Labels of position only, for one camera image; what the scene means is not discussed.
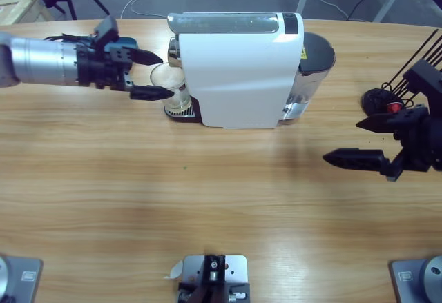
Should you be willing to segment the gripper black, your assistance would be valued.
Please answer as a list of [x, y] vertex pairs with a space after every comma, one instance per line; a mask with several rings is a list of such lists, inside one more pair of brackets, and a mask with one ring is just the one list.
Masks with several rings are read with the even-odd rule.
[[326, 153], [323, 159], [327, 163], [346, 170], [383, 170], [383, 175], [393, 182], [405, 170], [427, 172], [433, 168], [441, 171], [441, 119], [429, 115], [427, 107], [370, 115], [356, 127], [373, 133], [394, 133], [402, 150], [386, 167], [383, 151], [359, 148], [339, 148]]
[[129, 76], [133, 63], [151, 66], [162, 63], [155, 53], [115, 44], [105, 46], [76, 44], [77, 82], [97, 89], [130, 91], [132, 100], [157, 101], [171, 98], [174, 92], [160, 86], [134, 86]]

